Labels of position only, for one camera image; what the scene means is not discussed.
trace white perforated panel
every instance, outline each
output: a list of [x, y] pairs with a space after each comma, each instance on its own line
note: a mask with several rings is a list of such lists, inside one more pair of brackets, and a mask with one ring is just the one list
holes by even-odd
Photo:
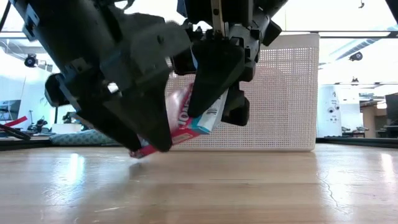
[[[319, 36], [286, 35], [263, 48], [250, 83], [241, 82], [250, 101], [247, 126], [222, 123], [175, 147], [264, 148], [309, 151], [315, 147]], [[170, 75], [167, 94], [187, 86], [193, 75]]]

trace wooden surface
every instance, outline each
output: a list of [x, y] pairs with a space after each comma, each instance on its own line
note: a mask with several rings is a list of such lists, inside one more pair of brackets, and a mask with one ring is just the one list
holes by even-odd
[[0, 152], [0, 223], [398, 223], [398, 152]]

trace red and white box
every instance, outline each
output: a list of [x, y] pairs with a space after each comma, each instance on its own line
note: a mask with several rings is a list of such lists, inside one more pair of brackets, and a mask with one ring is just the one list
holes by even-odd
[[[188, 107], [193, 84], [179, 89], [166, 98], [167, 117], [172, 133], [173, 145], [193, 139], [201, 134], [210, 134], [221, 122], [228, 90], [226, 90], [201, 116], [188, 116]], [[157, 152], [151, 145], [144, 146], [130, 156], [136, 159]]]

